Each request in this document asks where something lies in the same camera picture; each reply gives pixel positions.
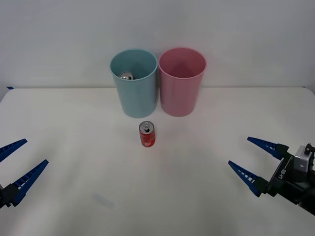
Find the silver can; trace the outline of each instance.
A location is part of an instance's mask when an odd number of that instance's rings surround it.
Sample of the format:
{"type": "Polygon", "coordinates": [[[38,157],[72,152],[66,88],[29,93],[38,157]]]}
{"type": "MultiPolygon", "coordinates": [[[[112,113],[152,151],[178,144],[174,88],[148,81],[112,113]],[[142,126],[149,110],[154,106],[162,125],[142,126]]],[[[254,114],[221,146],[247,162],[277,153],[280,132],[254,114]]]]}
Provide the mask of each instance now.
{"type": "Polygon", "coordinates": [[[124,80],[134,80],[133,74],[128,71],[121,73],[119,77],[124,80]]]}

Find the white table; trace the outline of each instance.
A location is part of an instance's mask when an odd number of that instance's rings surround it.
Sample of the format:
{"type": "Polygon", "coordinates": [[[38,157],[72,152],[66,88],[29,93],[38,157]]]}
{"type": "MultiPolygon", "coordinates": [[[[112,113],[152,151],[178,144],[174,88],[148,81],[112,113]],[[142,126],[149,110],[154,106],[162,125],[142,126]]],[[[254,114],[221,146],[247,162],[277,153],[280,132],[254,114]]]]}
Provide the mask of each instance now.
{"type": "Polygon", "coordinates": [[[313,236],[315,216],[281,196],[257,198],[227,164],[269,180],[279,161],[246,140],[315,144],[305,88],[203,88],[192,114],[158,104],[127,117],[114,88],[14,89],[0,103],[0,146],[28,143],[0,164],[3,186],[48,159],[1,236],[313,236]],[[153,147],[138,125],[156,126],[153,147]]]}

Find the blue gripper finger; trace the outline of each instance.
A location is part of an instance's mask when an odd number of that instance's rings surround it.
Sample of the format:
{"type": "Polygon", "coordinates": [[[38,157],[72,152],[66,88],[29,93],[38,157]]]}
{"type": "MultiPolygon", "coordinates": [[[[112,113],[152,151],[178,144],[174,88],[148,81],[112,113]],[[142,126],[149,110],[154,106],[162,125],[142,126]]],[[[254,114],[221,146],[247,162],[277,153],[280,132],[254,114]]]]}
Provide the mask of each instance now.
{"type": "Polygon", "coordinates": [[[253,144],[256,144],[258,147],[264,149],[266,152],[268,152],[269,154],[271,154],[273,157],[277,158],[278,160],[282,160],[284,156],[283,151],[287,151],[289,149],[288,146],[285,146],[282,144],[275,144],[272,142],[268,142],[268,141],[253,138],[253,137],[248,137],[247,140],[252,142],[253,144]],[[277,150],[279,149],[278,148],[279,146],[284,147],[282,151],[277,150]]]}

